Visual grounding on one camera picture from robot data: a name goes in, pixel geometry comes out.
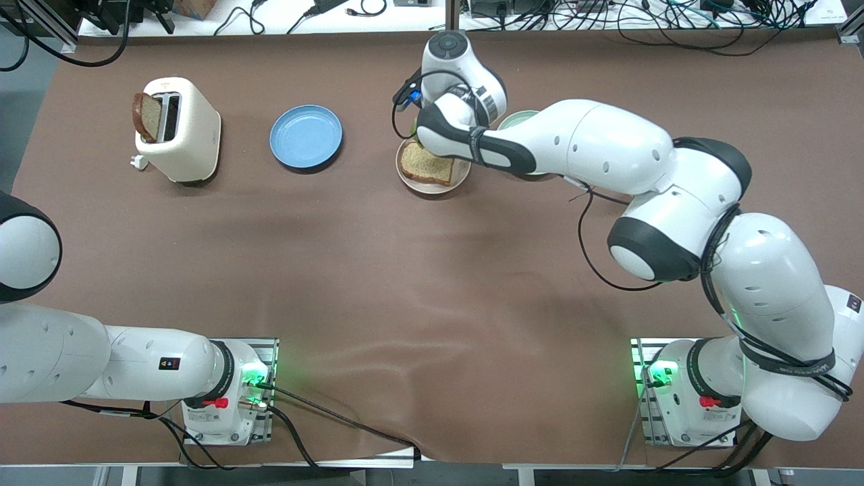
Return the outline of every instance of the bread slice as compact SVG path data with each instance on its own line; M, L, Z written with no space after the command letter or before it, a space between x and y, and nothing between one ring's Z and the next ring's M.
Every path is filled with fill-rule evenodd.
M412 181L449 186L453 177L453 159L440 158L417 142L405 145L399 153L399 170Z
M144 141L152 144L159 133L159 118L162 117L162 103L147 93L135 93L132 97L132 124Z

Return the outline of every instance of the black square sticker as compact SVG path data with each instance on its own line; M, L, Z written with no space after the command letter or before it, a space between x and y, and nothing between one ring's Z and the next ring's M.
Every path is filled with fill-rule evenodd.
M849 294L849 300L846 301L846 306L861 314L861 298L855 294Z
M159 369L176 371L180 369L180 358L162 358L159 360Z

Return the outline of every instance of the white toaster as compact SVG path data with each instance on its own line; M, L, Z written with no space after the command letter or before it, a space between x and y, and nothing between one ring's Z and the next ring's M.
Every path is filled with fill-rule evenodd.
M152 80L144 92L162 102L154 143L137 132L138 153L173 182L205 181L216 172L222 117L191 81Z

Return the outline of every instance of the brown table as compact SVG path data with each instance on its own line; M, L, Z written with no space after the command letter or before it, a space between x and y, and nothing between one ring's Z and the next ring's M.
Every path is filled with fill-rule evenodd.
M506 81L511 111L597 99L675 136L736 145L755 174L745 208L788 221L827 283L861 292L864 63L833 37L790 33L728 59L611 33L473 36ZM724 335L725 326L696 283L633 295L597 280L576 245L585 200L568 202L578 191L565 182L474 167L447 198L411 194L394 166L389 103L427 38L139 45L99 70L59 66L14 191L54 219L64 242L59 275L32 302L108 324L279 336L283 386L410 438L434 459L616 463L636 401L630 338ZM172 74L192 80L225 120L219 174L204 188L128 164L130 97ZM268 145L278 115L305 103L330 107L345 129L339 159L311 176L281 168ZM596 202L588 250L610 278L636 284L605 249L619 211ZM854 386L864 388L862 374ZM317 459L395 448L284 407ZM758 464L864 467L853 446L863 413L856 396L821 439L777 440ZM177 460L155 423L55 404L3 406L0 418L3 464ZM636 442L631 464L679 453ZM281 428L270 444L219 457L299 458Z

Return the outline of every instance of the green bowl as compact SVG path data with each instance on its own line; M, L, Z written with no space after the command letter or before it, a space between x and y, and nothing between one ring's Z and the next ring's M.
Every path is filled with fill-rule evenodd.
M524 122L528 118L533 117L538 114L537 110L522 110L521 112L515 112L507 118L504 118L504 121L501 122L501 125L498 125L499 130L504 130L505 128L510 128L512 126L519 125ZM530 174L525 174L526 176L545 176L545 172L531 172Z

